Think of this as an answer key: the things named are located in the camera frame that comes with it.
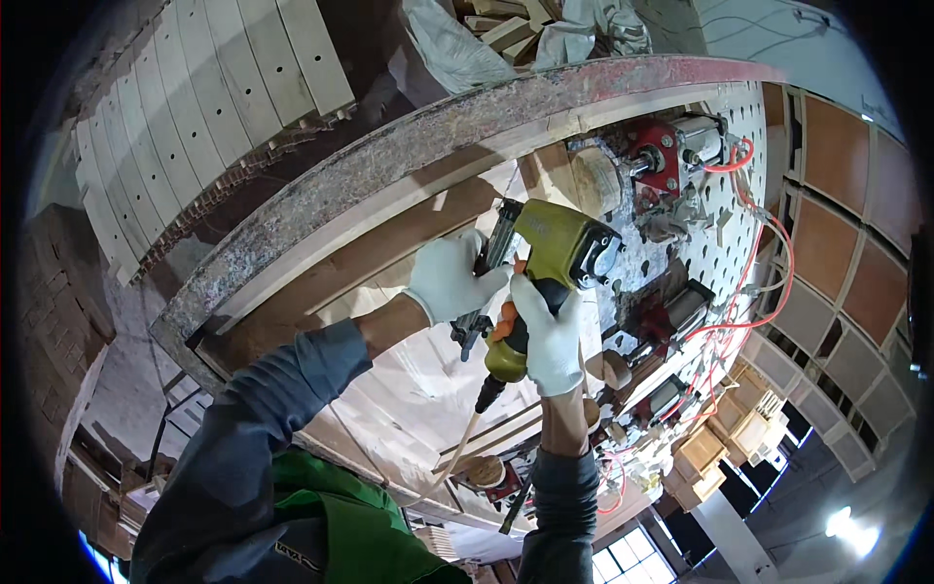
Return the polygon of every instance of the person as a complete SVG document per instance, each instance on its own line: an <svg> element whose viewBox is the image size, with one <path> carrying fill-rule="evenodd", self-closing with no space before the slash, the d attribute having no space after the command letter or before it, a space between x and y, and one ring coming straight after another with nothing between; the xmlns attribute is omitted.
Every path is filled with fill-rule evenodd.
<svg viewBox="0 0 934 584"><path fill-rule="evenodd" d="M143 524L131 582L470 582L410 533L383 489L290 441L380 353L485 306L507 282L543 408L537 528L525 537L518 582L590 582L599 480L580 389L580 294L552 316L525 276L510 281L511 266L475 277L482 244L476 230L432 241L387 304L297 334L238 371Z"/></svg>

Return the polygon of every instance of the window pane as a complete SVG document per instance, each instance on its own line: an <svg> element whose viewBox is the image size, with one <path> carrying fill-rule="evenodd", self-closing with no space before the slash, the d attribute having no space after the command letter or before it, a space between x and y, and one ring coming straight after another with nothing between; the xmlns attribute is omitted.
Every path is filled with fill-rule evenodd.
<svg viewBox="0 0 934 584"><path fill-rule="evenodd" d="M610 551L613 552L616 561L619 562L619 565L621 565L624 570L629 570L632 566L639 563L636 554L632 553L625 539L620 539L610 544Z"/></svg>
<svg viewBox="0 0 934 584"><path fill-rule="evenodd" d="M672 571L668 569L668 566L657 553L653 553L651 556L645 558L642 562L642 566L655 584L669 584L669 582L674 580L674 574L672 574Z"/></svg>
<svg viewBox="0 0 934 584"><path fill-rule="evenodd" d="M655 584L640 563L627 570L626 577L630 579L632 584Z"/></svg>
<svg viewBox="0 0 934 584"><path fill-rule="evenodd" d="M613 556L611 556L610 552L606 549L593 554L593 564L597 566L603 578L607 580L611 580L622 574L622 570L619 569L619 566L613 561Z"/></svg>
<svg viewBox="0 0 934 584"><path fill-rule="evenodd" d="M644 560L655 551L652 548L652 544L648 543L648 540L645 539L645 534L642 533L641 529L634 529L626 534L626 542L630 545L630 548L632 548L632 551L635 552L639 560Z"/></svg>

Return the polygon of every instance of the black tool handle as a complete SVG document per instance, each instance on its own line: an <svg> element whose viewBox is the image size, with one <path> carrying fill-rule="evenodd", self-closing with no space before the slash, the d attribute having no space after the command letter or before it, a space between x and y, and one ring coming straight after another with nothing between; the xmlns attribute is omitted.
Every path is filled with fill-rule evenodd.
<svg viewBox="0 0 934 584"><path fill-rule="evenodd" d="M535 290L544 297L545 302L548 304L548 312L553 316L557 316L571 291L553 278L536 279L532 280L531 283ZM513 332L504 340L506 345L515 352L523 355L529 354L529 329L526 328L526 323L521 316L516 317L516 321L513 323Z"/></svg>

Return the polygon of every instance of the jacket logo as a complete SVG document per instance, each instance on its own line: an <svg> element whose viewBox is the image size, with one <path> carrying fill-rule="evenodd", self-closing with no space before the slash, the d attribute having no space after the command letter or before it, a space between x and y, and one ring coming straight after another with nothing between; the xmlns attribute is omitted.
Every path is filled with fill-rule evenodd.
<svg viewBox="0 0 934 584"><path fill-rule="evenodd" d="M293 562L300 563L301 565L303 565L304 567L308 568L309 570L313 572L318 572L319 574L321 573L320 566L312 562L311 559L308 558L308 556L304 555L303 553L300 553L290 548L289 546L283 544L282 542L278 542L278 541L276 542L275 548L276 548L276 553L282 554L283 556L289 558Z"/></svg>

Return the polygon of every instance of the gray sleeve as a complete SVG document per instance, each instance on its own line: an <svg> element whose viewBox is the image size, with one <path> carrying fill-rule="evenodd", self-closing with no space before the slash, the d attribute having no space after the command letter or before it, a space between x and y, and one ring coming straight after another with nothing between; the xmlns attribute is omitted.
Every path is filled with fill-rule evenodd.
<svg viewBox="0 0 934 584"><path fill-rule="evenodd" d="M532 475L538 529L522 545L518 584L593 581L599 484L592 451L575 459L538 450Z"/></svg>
<svg viewBox="0 0 934 584"><path fill-rule="evenodd" d="M372 366L357 326L343 320L236 372L139 533L133 582L185 579L208 548L269 528L273 452Z"/></svg>

